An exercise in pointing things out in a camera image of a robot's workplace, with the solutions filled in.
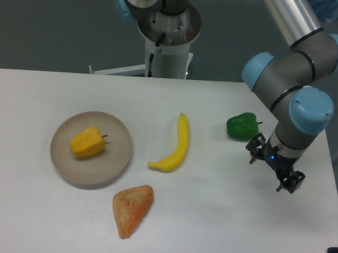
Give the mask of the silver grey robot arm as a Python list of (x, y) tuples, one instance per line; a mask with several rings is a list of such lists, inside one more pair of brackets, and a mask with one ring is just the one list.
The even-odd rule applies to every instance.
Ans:
[[(189, 48), (200, 33), (200, 14), (189, 0), (114, 0), (124, 20), (136, 21), (145, 41), (145, 75), (185, 78)], [(246, 146), (253, 160), (275, 172), (280, 189), (296, 191), (305, 175), (293, 168), (334, 113), (313, 81), (338, 70), (338, 35), (327, 34), (307, 0), (263, 0), (289, 45), (275, 58), (258, 53), (242, 80), (277, 119), (269, 138), (257, 133)]]

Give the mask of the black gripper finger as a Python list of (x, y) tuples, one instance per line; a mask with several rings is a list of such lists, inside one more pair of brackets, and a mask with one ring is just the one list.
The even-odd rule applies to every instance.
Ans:
[(245, 149), (250, 154), (250, 164), (255, 163), (256, 160), (264, 160), (264, 149), (266, 147), (266, 140), (262, 133), (258, 133), (257, 136), (252, 138), (251, 141), (246, 145)]
[(276, 188), (276, 192), (283, 190), (293, 194), (302, 184), (305, 179), (305, 174), (301, 171), (291, 169), (289, 172), (278, 171), (277, 178), (279, 180), (279, 186)]

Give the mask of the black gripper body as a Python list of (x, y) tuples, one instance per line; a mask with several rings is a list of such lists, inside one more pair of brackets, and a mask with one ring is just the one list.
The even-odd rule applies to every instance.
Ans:
[(289, 172), (300, 158), (300, 151), (285, 146), (279, 138), (271, 135), (264, 149), (264, 161), (275, 171)]

